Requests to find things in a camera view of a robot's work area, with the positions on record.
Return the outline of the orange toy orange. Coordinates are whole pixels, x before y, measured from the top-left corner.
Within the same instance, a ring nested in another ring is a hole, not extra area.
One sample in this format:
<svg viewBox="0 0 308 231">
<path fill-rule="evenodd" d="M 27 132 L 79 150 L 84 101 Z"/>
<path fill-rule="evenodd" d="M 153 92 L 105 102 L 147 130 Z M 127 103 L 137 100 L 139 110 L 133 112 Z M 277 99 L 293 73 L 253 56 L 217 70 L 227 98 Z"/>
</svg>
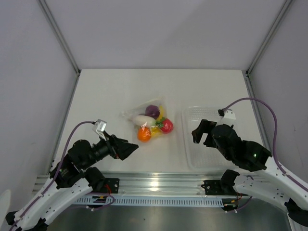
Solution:
<svg viewBox="0 0 308 231">
<path fill-rule="evenodd" d="M 137 132 L 137 139 L 141 142 L 148 142 L 151 139 L 151 130 L 147 127 L 140 127 Z"/>
</svg>

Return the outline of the white toy radish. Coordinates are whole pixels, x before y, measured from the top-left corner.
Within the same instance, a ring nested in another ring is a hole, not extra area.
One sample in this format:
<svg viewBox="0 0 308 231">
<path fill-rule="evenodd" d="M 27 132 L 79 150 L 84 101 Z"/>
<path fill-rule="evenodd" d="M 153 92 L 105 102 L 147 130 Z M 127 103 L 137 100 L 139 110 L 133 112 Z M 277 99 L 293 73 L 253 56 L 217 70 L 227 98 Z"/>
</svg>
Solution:
<svg viewBox="0 0 308 231">
<path fill-rule="evenodd" d="M 140 127 L 153 127 L 156 125 L 156 120 L 146 115 L 137 115 L 132 119 L 133 124 Z"/>
</svg>

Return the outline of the yellow toy banana bunch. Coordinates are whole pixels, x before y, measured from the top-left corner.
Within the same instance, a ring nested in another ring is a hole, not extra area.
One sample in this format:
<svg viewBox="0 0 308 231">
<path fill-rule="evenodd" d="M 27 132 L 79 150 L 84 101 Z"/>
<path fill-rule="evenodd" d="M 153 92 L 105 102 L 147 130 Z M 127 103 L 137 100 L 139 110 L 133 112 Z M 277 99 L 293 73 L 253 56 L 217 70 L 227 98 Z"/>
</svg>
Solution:
<svg viewBox="0 0 308 231">
<path fill-rule="evenodd" d="M 159 129 L 159 124 L 162 122 L 162 119 L 165 117 L 165 110 L 162 105 L 159 105 L 160 115 L 156 120 L 156 125 L 151 127 L 152 136 L 158 136 L 161 134 L 161 130 Z"/>
</svg>

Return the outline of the red toy tomato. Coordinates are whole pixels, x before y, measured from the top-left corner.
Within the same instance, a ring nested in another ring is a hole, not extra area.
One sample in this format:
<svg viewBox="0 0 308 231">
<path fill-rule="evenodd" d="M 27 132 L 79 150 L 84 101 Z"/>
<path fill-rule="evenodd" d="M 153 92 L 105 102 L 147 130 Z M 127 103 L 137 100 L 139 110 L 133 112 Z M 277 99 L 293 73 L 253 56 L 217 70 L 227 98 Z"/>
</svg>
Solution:
<svg viewBox="0 0 308 231">
<path fill-rule="evenodd" d="M 174 125 L 171 122 L 171 120 L 166 118 L 159 124 L 159 129 L 161 130 L 162 133 L 169 134 L 173 131 Z"/>
</svg>

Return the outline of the clear zip top bag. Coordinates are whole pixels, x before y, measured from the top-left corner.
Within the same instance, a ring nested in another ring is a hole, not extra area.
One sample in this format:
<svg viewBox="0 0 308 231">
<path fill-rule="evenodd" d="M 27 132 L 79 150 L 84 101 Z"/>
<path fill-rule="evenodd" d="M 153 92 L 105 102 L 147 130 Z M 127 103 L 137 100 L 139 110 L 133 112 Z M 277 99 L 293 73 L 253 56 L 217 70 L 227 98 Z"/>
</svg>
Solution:
<svg viewBox="0 0 308 231">
<path fill-rule="evenodd" d="M 147 143 L 173 132 L 175 126 L 167 115 L 163 98 L 156 98 L 123 111 L 121 117 L 134 128 L 137 141 Z"/>
</svg>

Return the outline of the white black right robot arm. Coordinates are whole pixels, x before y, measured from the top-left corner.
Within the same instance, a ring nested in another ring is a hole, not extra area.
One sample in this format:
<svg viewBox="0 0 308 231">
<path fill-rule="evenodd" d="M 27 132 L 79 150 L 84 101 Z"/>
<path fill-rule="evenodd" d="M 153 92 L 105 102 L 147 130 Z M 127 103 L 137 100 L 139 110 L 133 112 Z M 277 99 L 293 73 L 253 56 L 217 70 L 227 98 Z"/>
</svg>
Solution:
<svg viewBox="0 0 308 231">
<path fill-rule="evenodd" d="M 308 225 L 307 182 L 275 162 L 273 154 L 259 143 L 242 140 L 232 126 L 203 119 L 192 131 L 193 142 L 199 143 L 203 134 L 207 134 L 206 147 L 218 149 L 228 161 L 271 183 L 255 182 L 236 171 L 226 170 L 219 185 L 223 193 L 250 195 L 280 208 L 296 223 Z"/>
</svg>

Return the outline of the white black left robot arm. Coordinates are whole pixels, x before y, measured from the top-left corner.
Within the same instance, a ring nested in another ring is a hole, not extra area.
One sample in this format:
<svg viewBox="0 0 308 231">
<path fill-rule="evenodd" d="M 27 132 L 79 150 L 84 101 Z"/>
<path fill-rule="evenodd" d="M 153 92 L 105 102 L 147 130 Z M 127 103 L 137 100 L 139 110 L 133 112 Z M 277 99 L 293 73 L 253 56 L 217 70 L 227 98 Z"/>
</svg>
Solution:
<svg viewBox="0 0 308 231">
<path fill-rule="evenodd" d="M 19 211 L 9 212 L 5 220 L 11 229 L 18 231 L 45 231 L 54 219 L 77 199 L 89 193 L 102 193 L 107 196 L 111 189 L 106 185 L 106 178 L 94 166 L 110 156 L 125 160 L 138 145 L 115 135 L 101 138 L 97 144 L 87 140 L 78 140 L 64 152 L 49 178 Z"/>
</svg>

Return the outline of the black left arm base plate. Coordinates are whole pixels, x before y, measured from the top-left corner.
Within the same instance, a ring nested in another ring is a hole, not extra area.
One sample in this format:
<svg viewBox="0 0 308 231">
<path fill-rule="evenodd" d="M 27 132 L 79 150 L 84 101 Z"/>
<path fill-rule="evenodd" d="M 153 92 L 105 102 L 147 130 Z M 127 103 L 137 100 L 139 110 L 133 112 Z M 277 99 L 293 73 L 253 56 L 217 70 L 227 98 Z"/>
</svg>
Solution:
<svg viewBox="0 0 308 231">
<path fill-rule="evenodd" d="M 119 186 L 119 178 L 106 178 L 102 188 L 102 192 L 108 194 L 118 194 Z"/>
</svg>

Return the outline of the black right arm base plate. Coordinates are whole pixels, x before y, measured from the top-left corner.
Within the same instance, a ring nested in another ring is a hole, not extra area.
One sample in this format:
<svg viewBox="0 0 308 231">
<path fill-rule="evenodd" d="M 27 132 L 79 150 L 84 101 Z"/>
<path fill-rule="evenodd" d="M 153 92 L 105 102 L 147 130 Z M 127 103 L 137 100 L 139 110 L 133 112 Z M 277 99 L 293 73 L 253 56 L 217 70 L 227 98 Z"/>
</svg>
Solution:
<svg viewBox="0 0 308 231">
<path fill-rule="evenodd" d="M 204 189 L 206 195 L 221 196 L 237 196 L 240 193 L 233 188 L 234 182 L 226 182 L 223 180 L 204 180 L 201 188 Z"/>
</svg>

